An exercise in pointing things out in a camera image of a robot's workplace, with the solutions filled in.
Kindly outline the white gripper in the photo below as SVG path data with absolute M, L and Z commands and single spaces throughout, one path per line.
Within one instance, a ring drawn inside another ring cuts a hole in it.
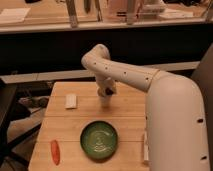
M 111 96 L 116 93 L 115 80 L 110 77 L 96 77 L 96 83 L 98 85 L 98 95 L 102 97 Z

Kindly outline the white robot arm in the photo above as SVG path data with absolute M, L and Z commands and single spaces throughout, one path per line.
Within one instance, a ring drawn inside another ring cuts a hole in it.
M 87 52 L 81 63 L 102 89 L 117 80 L 146 93 L 150 171 L 211 171 L 204 101 L 193 80 L 112 61 L 102 44 Z

